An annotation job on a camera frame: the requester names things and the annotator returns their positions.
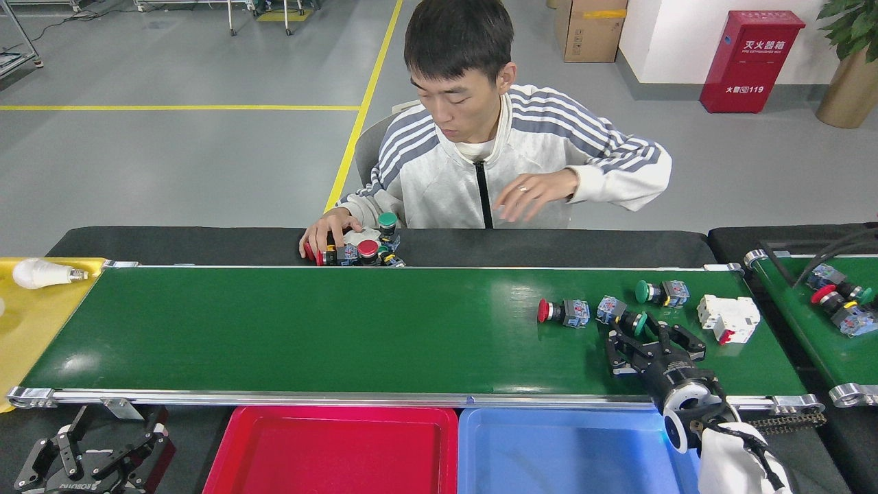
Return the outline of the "person's left hand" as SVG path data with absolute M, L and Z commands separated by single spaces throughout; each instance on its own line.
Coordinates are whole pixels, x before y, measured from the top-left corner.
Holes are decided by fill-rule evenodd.
M 579 187 L 579 175 L 564 168 L 552 173 L 523 173 L 496 197 L 493 209 L 507 222 L 529 222 L 552 201 L 567 201 Z

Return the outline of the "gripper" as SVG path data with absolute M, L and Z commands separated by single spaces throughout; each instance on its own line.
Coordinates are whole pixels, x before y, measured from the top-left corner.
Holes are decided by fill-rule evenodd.
M 716 404 L 717 394 L 712 389 L 715 373 L 693 363 L 704 360 L 705 343 L 676 323 L 661 322 L 659 338 L 676 344 L 689 356 L 678 351 L 662 353 L 658 341 L 642 342 L 611 323 L 606 332 L 606 359 L 612 375 L 641 373 L 641 381 L 659 412 Z
M 92 478 L 99 481 L 82 482 L 86 475 L 78 441 L 90 421 L 90 412 L 82 408 L 56 435 L 36 440 L 15 480 L 15 489 L 32 493 L 144 493 L 133 484 L 160 484 L 176 453 L 162 424 L 100 460 L 92 469 Z M 110 476 L 116 476 L 118 482 L 106 480 Z

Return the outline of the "person's right hand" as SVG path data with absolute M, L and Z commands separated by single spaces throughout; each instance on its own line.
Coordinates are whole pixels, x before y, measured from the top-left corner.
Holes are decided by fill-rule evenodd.
M 333 238 L 333 243 L 336 245 L 343 244 L 345 232 L 351 229 L 359 233 L 363 231 L 363 225 L 345 207 L 336 207 L 323 213 L 316 222 L 305 229 L 305 233 L 299 239 L 299 257 L 302 259 L 307 257 L 305 245 L 308 245 L 312 251 L 326 250 L 329 237 Z

